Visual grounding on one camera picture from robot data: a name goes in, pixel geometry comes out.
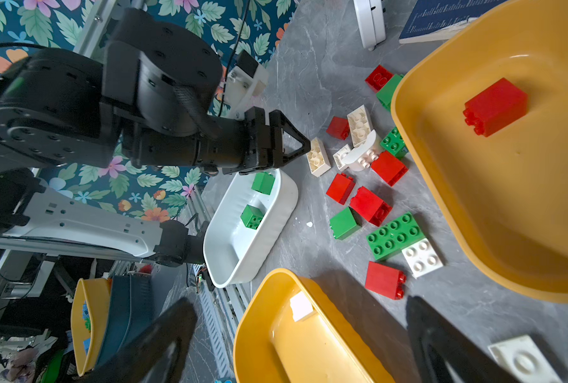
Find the white curved lego piece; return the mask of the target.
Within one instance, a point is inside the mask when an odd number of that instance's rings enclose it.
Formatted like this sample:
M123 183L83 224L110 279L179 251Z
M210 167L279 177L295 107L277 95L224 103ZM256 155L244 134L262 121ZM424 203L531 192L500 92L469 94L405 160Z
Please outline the white curved lego piece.
M342 160L346 168L353 172L362 172L369 169L371 164L379 158L384 149L381 147L381 138L373 130L368 134L365 142L351 150Z

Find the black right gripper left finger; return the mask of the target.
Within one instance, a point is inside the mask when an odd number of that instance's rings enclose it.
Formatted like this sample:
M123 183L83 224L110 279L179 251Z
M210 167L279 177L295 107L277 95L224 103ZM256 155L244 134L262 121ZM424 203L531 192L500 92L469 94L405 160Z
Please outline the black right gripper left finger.
M181 298L81 382L179 382L198 316Z

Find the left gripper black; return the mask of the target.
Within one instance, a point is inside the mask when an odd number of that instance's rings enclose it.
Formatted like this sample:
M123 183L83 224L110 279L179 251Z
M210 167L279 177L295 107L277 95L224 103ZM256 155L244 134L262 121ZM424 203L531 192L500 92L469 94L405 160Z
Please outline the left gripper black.
M199 132L188 137L173 137L152 129L136 128L130 135L130 158L137 166L192 166L212 174L250 173L269 167L269 127L272 129L274 169L306 155L310 140L299 132L280 110L266 113L251 108L245 119L236 121L211 116L222 129L216 139Z

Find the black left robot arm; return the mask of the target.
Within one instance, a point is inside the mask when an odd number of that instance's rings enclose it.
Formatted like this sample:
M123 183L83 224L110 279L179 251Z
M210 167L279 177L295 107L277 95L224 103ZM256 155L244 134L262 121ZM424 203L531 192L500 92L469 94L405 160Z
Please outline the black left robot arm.
M0 247L60 241L168 266L202 263L204 229L191 235L175 220L143 222L81 204L34 170L105 169L122 148L135 167L247 175L308 153L309 139L281 111L211 116L222 75L202 38L137 8L125 10L103 62L35 46L0 75Z

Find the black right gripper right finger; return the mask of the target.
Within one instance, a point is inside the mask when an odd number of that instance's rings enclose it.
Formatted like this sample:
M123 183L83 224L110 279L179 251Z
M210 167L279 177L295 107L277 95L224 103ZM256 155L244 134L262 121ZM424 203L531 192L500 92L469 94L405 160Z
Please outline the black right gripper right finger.
M423 298L406 303L408 337L423 382L515 382Z

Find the cream long lego brick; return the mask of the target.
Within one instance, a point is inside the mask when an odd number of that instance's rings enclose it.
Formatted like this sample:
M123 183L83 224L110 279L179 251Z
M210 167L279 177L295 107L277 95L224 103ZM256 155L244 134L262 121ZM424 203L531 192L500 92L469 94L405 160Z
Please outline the cream long lego brick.
M315 177L324 175L331 169L328 155L325 151L323 142L315 137L310 142L310 151L306 154L310 172Z

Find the small white lego brick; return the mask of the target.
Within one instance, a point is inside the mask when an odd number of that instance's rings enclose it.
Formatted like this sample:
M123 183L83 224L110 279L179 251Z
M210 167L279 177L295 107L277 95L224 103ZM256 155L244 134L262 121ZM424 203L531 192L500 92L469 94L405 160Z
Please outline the small white lego brick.
M290 308L295 322L303 321L316 313L314 305L304 291L299 291L290 299Z

